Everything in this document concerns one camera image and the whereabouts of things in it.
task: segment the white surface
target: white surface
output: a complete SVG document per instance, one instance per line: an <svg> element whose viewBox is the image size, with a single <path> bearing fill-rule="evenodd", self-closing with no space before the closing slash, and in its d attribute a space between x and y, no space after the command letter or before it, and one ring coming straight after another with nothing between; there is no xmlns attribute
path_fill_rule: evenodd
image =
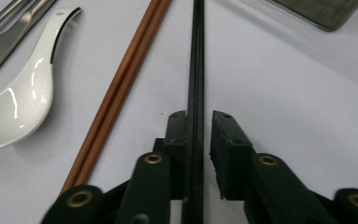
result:
<svg viewBox="0 0 358 224"><path fill-rule="evenodd" d="M0 1L0 10L8 1ZM26 140L0 149L0 223L38 223L54 202L149 1L61 0L0 68L0 90L28 60L48 17L83 11L55 52L55 98ZM231 114L258 152L279 156L312 190L358 188L358 10L322 32L262 0L207 0L205 223L246 223L220 200L209 160L213 110ZM186 109L192 1L173 0L89 182L107 191Z"/></svg>
<svg viewBox="0 0 358 224"><path fill-rule="evenodd" d="M61 7L53 13L27 64L0 93L0 147L26 138L48 115L53 100L51 54L61 28L76 10Z"/></svg>

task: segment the white spoon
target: white spoon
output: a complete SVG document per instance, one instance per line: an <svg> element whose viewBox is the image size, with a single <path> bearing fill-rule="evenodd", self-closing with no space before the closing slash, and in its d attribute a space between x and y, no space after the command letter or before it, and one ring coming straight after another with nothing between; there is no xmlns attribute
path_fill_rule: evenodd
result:
<svg viewBox="0 0 358 224"><path fill-rule="evenodd" d="M48 21L20 74L0 93L0 147L33 133L45 120L53 97L52 58L63 26L80 7L62 7Z"/></svg>

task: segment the chopsticks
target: chopsticks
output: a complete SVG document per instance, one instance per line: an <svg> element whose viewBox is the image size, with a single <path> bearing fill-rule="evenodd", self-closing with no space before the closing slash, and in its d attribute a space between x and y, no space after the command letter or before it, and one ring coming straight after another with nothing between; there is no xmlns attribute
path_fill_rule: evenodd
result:
<svg viewBox="0 0 358 224"><path fill-rule="evenodd" d="M91 123L61 193L88 182L170 2L151 0Z"/></svg>

